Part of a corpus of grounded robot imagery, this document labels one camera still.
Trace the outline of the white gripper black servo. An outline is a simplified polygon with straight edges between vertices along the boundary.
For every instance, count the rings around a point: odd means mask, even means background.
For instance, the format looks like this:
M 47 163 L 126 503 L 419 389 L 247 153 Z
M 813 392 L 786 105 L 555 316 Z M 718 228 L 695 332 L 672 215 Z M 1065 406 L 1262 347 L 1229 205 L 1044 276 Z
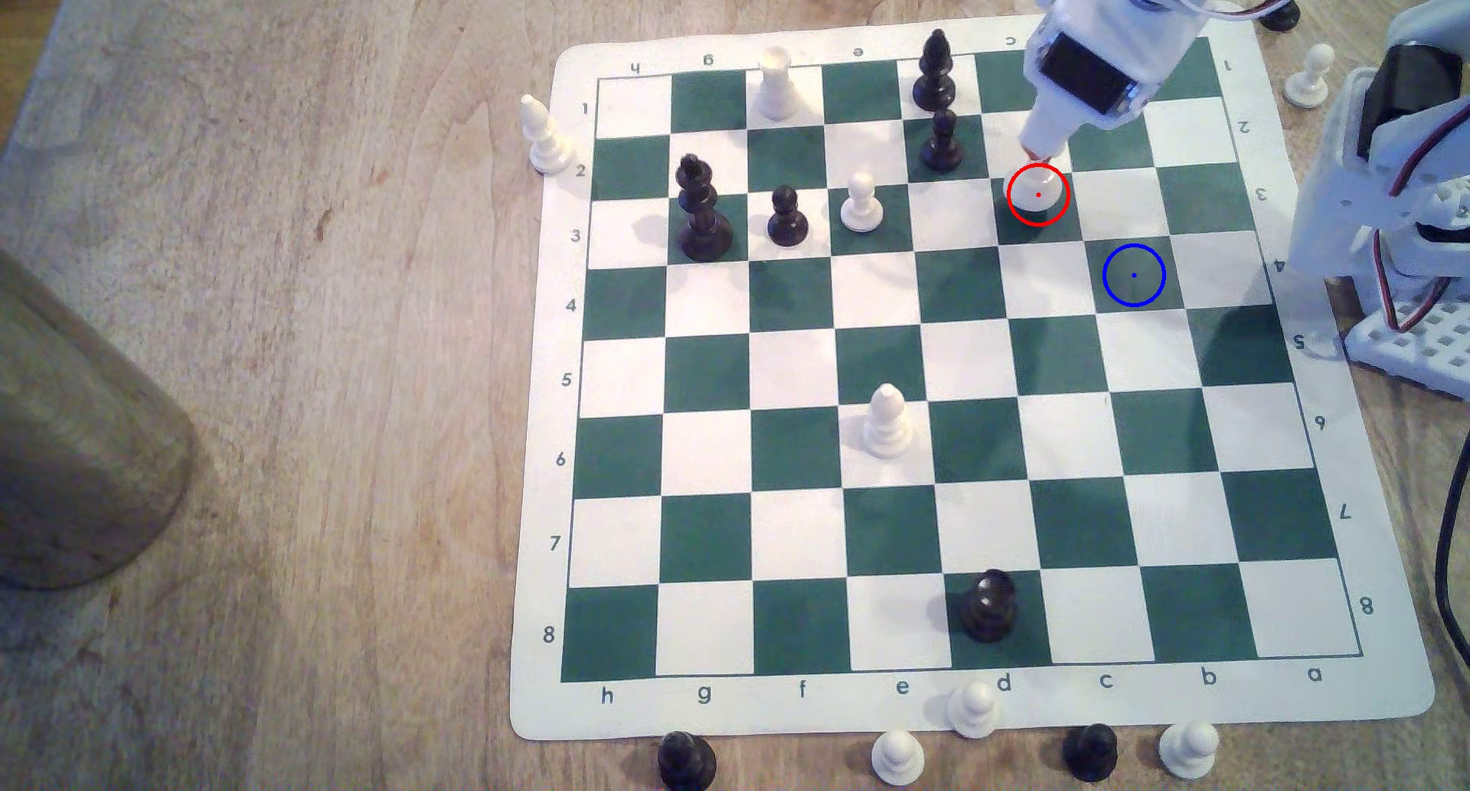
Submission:
M 1208 0 L 1189 0 L 1205 7 Z M 1205 21 L 1182 0 L 1038 0 L 1025 49 L 1035 103 L 1020 146 L 1033 160 L 1064 151 L 1080 121 L 1130 121 L 1166 85 Z

